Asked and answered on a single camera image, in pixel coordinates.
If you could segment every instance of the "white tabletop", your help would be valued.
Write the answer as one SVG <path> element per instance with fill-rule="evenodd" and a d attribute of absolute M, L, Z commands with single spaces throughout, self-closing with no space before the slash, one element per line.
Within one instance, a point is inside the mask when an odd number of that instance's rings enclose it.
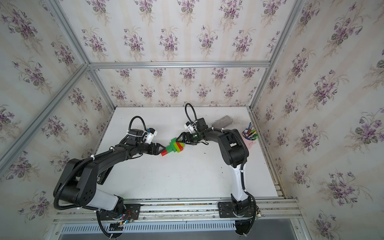
<path fill-rule="evenodd" d="M 204 118 L 208 126 L 225 115 L 233 119 L 226 129 L 248 127 L 250 118 L 245 107 L 195 107 L 197 118 Z M 191 119 L 193 112 L 188 108 Z M 147 128 L 158 131 L 152 142 L 168 146 L 171 139 L 186 131 L 188 121 L 184 108 L 116 108 L 97 153 L 117 145 L 125 136 L 129 122 L 141 116 Z M 140 119 L 132 128 L 143 129 Z M 247 190 L 255 197 L 277 197 L 277 192 L 265 163 L 260 145 L 249 149 L 246 165 Z M 230 166 L 222 159 L 217 143 L 186 145 L 180 153 L 165 156 L 144 154 L 138 159 L 116 164 L 98 189 L 124 199 L 206 198 L 230 197 L 232 179 Z"/>

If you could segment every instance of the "pen holder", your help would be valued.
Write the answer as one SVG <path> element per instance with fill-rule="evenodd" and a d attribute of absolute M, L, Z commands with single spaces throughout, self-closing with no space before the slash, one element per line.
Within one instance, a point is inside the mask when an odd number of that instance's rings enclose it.
<path fill-rule="evenodd" d="M 248 132 L 248 128 L 246 128 L 242 134 L 241 134 L 241 137 L 245 143 L 245 145 L 247 146 L 248 149 L 250 149 L 252 147 L 253 144 L 256 143 L 256 140 L 249 140 L 247 137 L 246 137 L 246 133 Z"/>

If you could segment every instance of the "floral wallpaper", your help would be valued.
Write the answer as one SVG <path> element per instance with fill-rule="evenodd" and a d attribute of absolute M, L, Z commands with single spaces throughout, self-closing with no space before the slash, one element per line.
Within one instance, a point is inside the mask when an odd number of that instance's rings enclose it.
<path fill-rule="evenodd" d="M 312 239 L 384 238 L 383 6 L 308 0 L 254 109 Z"/>
<path fill-rule="evenodd" d="M 59 2 L 91 61 L 113 62 L 268 60 L 295 1 Z"/>
<path fill-rule="evenodd" d="M 0 156 L 80 66 L 46 3 L 0 2 Z"/>
<path fill-rule="evenodd" d="M 6 111 L 2 114 L 9 120 L 2 122 L 17 123 Z M 1 225 L 0 238 L 15 237 L 7 231 L 15 224 L 25 228 L 17 237 L 44 238 L 56 214 L 52 192 L 61 172 L 70 159 L 86 158 L 95 152 L 109 116 L 106 102 L 91 80 L 83 76 L 0 176 L 0 211 L 9 220 Z"/>
<path fill-rule="evenodd" d="M 187 102 L 194 106 L 246 106 L 249 105 L 264 70 L 100 69 L 97 73 L 118 107 L 184 106 Z"/>

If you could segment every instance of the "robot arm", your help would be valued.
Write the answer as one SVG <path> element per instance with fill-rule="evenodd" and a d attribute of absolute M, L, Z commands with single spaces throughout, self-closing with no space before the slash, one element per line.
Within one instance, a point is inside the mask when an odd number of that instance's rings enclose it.
<path fill-rule="evenodd" d="M 187 113 L 187 106 L 190 106 L 194 112 L 195 121 L 192 122 Z M 255 204 L 255 198 L 246 190 L 245 166 L 249 152 L 243 139 L 237 129 L 224 130 L 209 128 L 204 118 L 197 119 L 193 106 L 189 103 L 185 105 L 185 113 L 189 119 L 184 127 L 188 132 L 183 132 L 176 139 L 176 142 L 182 142 L 189 145 L 197 145 L 205 141 L 217 142 L 224 162 L 230 167 L 232 175 L 232 202 L 218 203 L 219 210 L 226 211 L 225 217 L 243 217 L 253 212 L 253 216 L 245 221 L 237 221 L 236 232 L 239 235 L 246 235 L 250 231 L 253 222 L 258 215 L 258 207 Z"/>
<path fill-rule="evenodd" d="M 57 210 L 72 207 L 104 209 L 109 211 L 111 217 L 119 218 L 124 213 L 123 198 L 96 189 L 96 182 L 104 183 L 115 164 L 137 158 L 133 157 L 136 154 L 160 154 L 165 147 L 159 143 L 151 143 L 156 133 L 153 128 L 147 129 L 146 132 L 129 129 L 127 136 L 121 140 L 120 144 L 111 147 L 109 151 L 96 156 L 92 155 L 88 159 L 68 161 L 53 192 L 54 207 Z M 59 200 L 72 205 L 60 206 Z"/>

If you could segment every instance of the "cable tie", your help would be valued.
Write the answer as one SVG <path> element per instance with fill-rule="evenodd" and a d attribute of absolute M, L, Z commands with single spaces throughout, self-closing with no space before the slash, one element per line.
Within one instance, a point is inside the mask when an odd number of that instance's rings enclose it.
<path fill-rule="evenodd" d="M 127 133 L 127 135 L 130 135 L 130 136 L 134 136 L 134 137 L 142 137 L 143 135 L 139 136 L 139 135 L 133 135 L 133 134 L 130 134 L 130 133 Z"/>

